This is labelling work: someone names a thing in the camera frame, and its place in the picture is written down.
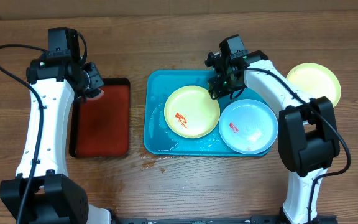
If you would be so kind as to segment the green plate back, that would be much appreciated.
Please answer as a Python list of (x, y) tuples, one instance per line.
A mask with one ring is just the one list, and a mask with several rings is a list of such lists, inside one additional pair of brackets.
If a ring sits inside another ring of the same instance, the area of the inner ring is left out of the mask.
[(211, 99), (207, 89), (184, 86), (167, 99), (164, 118), (168, 127), (184, 138), (200, 138), (209, 134), (218, 124), (220, 106)]

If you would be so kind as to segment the green plate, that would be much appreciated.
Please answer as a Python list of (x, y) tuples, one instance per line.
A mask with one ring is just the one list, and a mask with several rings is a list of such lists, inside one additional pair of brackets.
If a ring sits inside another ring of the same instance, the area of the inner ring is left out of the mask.
[(339, 80), (330, 69), (320, 64), (299, 64), (288, 72), (287, 80), (315, 98), (327, 97), (334, 107), (341, 98)]
[(209, 134), (218, 124), (220, 106), (211, 99), (207, 89), (184, 86), (167, 99), (164, 118), (168, 127), (184, 138), (200, 138)]

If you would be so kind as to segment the light blue plate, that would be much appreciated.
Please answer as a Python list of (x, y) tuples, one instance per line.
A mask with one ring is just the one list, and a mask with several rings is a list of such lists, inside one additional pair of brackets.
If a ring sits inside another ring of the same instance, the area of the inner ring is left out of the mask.
[(270, 149), (278, 135), (278, 121), (264, 103), (237, 100), (223, 110), (219, 119), (219, 133), (233, 151), (255, 155)]

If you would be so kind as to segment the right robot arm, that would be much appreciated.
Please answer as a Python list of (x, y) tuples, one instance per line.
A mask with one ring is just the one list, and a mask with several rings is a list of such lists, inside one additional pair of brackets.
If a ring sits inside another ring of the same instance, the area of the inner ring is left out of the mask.
[(212, 99), (249, 88), (278, 115), (278, 152), (290, 173), (277, 222), (336, 223), (336, 218), (320, 217), (316, 211), (320, 183), (331, 176), (328, 168), (343, 144), (332, 103), (297, 89), (260, 50), (210, 52), (205, 64), (216, 73), (208, 81)]

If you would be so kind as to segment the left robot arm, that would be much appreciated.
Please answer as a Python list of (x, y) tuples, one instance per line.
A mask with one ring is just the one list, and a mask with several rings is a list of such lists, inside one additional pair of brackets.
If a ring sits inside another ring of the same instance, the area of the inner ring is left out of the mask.
[(54, 47), (31, 61), (24, 82), (31, 99), (24, 153), (15, 178), (0, 184), (0, 199), (17, 223), (114, 223), (109, 209), (89, 203), (66, 164), (70, 108), (101, 84), (77, 50)]

